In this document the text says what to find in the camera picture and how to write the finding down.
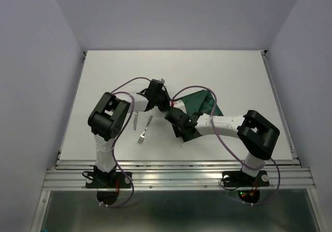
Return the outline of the dark green cloth napkin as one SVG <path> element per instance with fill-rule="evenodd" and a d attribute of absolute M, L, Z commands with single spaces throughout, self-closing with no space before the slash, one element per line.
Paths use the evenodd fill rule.
<path fill-rule="evenodd" d="M 215 100 L 208 90 L 197 91 L 174 101 L 182 100 L 185 104 L 186 114 L 191 116 L 195 112 L 202 112 L 210 116 L 215 105 Z"/>

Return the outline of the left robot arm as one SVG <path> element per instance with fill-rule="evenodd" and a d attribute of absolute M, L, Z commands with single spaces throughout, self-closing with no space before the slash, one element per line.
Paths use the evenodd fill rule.
<path fill-rule="evenodd" d="M 170 109 L 170 97 L 163 79 L 152 79 L 148 87 L 138 93 L 105 92 L 101 96 L 88 118 L 88 126 L 96 145 L 94 172 L 103 187 L 111 187 L 115 183 L 114 143 L 125 126 L 126 117 L 154 107 L 161 112 Z"/>

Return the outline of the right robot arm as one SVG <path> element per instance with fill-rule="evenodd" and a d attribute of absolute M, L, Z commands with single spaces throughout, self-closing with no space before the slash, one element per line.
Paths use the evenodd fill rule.
<path fill-rule="evenodd" d="M 257 180 L 259 171 L 271 159 L 280 135 L 275 125 L 254 110 L 240 116 L 204 113 L 189 116 L 180 108 L 172 107 L 164 118 L 172 125 L 175 136 L 183 141 L 213 134 L 220 141 L 222 136 L 239 139 L 248 150 L 239 172 L 239 181 L 244 185 L 251 185 Z"/>

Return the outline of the silver table knife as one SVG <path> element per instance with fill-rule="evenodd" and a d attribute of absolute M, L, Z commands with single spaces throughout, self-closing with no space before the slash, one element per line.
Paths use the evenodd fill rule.
<path fill-rule="evenodd" d="M 135 131 L 137 128 L 137 120 L 138 120 L 138 112 L 135 112 L 133 119 L 133 130 Z"/>

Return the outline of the silver fork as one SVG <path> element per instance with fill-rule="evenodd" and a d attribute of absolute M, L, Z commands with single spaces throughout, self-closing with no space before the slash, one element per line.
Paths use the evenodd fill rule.
<path fill-rule="evenodd" d="M 147 129 L 148 129 L 148 126 L 149 126 L 149 124 L 150 124 L 152 118 L 153 118 L 152 115 L 149 116 L 149 118 L 148 118 L 148 120 L 147 120 L 147 123 L 146 123 L 146 125 L 145 125 L 145 128 L 144 128 L 142 134 L 140 135 L 140 137 L 139 137 L 139 139 L 138 139 L 138 141 L 137 141 L 138 144 L 142 144 L 142 143 L 144 142 L 144 140 L 145 140 L 145 134 L 146 134 L 146 131 L 147 131 Z"/>

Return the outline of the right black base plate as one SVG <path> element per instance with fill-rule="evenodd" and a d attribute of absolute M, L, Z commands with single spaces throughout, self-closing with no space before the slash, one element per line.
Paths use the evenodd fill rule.
<path fill-rule="evenodd" d="M 268 187 L 270 186 L 267 172 L 260 170 L 258 175 L 255 177 L 249 176 L 242 171 L 224 171 L 222 173 L 222 181 L 224 187 L 235 188 L 235 187 Z"/>

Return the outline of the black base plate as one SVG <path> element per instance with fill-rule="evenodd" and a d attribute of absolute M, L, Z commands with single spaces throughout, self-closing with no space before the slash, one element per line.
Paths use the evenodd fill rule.
<path fill-rule="evenodd" d="M 127 177 L 125 177 L 121 172 L 116 172 L 116 176 L 114 180 L 111 180 L 111 182 L 108 181 L 99 181 L 95 176 L 93 172 L 90 171 L 84 171 L 82 173 L 83 177 L 86 180 L 85 188 L 87 189 L 115 189 L 115 188 L 124 188 L 129 189 L 131 188 L 130 181 Z"/>
<path fill-rule="evenodd" d="M 249 176 L 242 171 L 224 171 L 222 173 L 222 181 L 224 187 L 235 188 L 235 187 L 268 187 L 270 186 L 267 172 L 260 170 L 258 175 L 255 177 Z"/>

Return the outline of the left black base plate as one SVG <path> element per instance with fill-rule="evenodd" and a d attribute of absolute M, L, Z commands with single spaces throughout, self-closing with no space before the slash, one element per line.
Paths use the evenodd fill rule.
<path fill-rule="evenodd" d="M 85 188 L 87 189 L 115 189 L 115 188 L 124 188 L 129 189 L 131 188 L 130 181 L 127 177 L 125 177 L 121 172 L 116 172 L 116 176 L 114 180 L 111 180 L 111 182 L 108 181 L 99 181 L 95 176 L 93 172 L 90 171 L 84 171 L 82 173 L 83 177 L 86 180 Z"/>

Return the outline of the aluminium frame rail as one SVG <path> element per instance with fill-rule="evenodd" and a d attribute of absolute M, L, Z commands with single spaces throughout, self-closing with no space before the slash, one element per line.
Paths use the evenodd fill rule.
<path fill-rule="evenodd" d="M 309 168 L 301 165 L 262 50 L 211 50 L 222 66 L 247 63 L 260 70 L 273 95 L 290 160 L 268 163 L 267 204 L 253 208 L 220 186 L 222 173 L 238 170 L 234 160 L 125 160 L 133 172 L 134 195 L 123 207 L 98 205 L 97 189 L 84 186 L 89 160 L 58 160 L 46 172 L 32 231 L 328 231 Z"/>

